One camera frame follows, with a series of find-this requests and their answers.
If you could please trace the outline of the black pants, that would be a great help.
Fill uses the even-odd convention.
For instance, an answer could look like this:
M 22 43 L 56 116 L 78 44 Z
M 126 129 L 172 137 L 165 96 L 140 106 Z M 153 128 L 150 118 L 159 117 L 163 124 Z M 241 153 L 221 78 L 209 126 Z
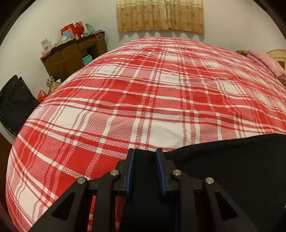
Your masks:
M 285 231 L 285 135 L 265 134 L 164 152 L 187 175 L 211 177 L 257 227 Z M 179 197 L 161 191 L 156 152 L 136 149 L 120 231 L 181 231 Z

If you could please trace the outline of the red bag on floor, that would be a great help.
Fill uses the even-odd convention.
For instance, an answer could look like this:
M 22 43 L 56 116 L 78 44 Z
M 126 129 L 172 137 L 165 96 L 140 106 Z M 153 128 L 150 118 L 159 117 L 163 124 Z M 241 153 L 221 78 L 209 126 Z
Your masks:
M 37 101 L 41 103 L 47 96 L 48 94 L 46 92 L 44 92 L 43 90 L 40 90 L 37 96 Z

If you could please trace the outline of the black folding chair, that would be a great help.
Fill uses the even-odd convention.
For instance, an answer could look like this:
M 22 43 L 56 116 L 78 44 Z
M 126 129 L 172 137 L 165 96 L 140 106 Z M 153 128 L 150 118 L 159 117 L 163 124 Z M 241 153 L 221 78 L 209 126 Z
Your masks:
M 14 75 L 1 89 L 1 123 L 17 136 L 39 102 L 22 77 Z

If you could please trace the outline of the patterned bag on floor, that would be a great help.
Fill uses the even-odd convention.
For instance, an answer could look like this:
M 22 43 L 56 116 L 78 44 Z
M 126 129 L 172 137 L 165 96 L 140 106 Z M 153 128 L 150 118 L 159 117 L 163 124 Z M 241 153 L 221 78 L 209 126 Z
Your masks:
M 61 85 L 61 79 L 55 80 L 53 76 L 50 76 L 46 80 L 46 86 L 48 88 L 48 95 L 55 91 Z

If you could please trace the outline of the red plaid bed sheet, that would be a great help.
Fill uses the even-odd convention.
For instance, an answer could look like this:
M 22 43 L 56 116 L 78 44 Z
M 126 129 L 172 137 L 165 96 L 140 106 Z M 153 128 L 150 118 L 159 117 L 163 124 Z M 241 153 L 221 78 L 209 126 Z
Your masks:
M 129 148 L 285 133 L 285 86 L 254 61 L 185 39 L 132 40 L 68 77 L 28 117 L 9 154 L 6 201 L 28 231 L 79 177 Z

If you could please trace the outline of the brown wooden desk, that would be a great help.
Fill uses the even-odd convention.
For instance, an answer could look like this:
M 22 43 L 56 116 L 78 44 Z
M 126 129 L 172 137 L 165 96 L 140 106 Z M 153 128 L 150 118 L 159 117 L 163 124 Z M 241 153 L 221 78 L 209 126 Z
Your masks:
M 106 34 L 96 31 L 78 40 L 68 41 L 41 57 L 48 75 L 65 81 L 70 75 L 84 67 L 83 58 L 92 60 L 107 52 Z

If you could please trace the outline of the teal box under desk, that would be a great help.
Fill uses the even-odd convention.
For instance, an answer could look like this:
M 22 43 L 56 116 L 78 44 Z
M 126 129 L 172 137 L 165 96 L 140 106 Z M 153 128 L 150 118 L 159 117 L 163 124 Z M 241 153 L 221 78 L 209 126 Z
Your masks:
M 89 63 L 91 63 L 93 59 L 91 55 L 86 55 L 85 57 L 82 58 L 82 61 L 83 61 L 84 66 L 86 66 Z

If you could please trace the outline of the cream wooden headboard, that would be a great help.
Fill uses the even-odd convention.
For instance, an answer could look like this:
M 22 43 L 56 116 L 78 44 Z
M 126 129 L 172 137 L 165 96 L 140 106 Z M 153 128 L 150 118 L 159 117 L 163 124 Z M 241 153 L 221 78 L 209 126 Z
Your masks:
M 286 50 L 285 49 L 275 49 L 268 51 L 267 54 L 275 59 L 284 69 L 286 62 Z

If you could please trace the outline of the white card on desk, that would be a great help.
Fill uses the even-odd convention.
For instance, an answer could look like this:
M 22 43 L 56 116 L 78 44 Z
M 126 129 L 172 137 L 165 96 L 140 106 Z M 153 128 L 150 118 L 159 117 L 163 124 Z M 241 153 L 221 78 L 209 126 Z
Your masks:
M 52 49 L 51 42 L 49 42 L 48 39 L 44 39 L 44 40 L 41 42 L 41 46 L 42 46 L 42 48 L 43 48 L 44 54 L 50 52 L 51 49 Z

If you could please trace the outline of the red gift bag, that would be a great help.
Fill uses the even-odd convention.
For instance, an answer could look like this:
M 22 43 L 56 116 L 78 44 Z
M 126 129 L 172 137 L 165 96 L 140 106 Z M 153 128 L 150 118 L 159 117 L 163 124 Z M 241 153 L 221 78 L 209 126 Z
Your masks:
M 84 33 L 84 26 L 79 22 L 75 24 L 69 24 L 60 30 L 61 35 L 63 36 L 65 33 L 68 33 L 72 39 L 80 38 Z

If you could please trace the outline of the yellow patterned window curtain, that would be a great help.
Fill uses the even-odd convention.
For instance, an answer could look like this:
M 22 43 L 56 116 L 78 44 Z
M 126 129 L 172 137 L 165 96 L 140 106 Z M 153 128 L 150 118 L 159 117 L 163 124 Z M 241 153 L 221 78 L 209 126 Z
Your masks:
M 119 32 L 178 30 L 204 34 L 202 1 L 117 1 Z

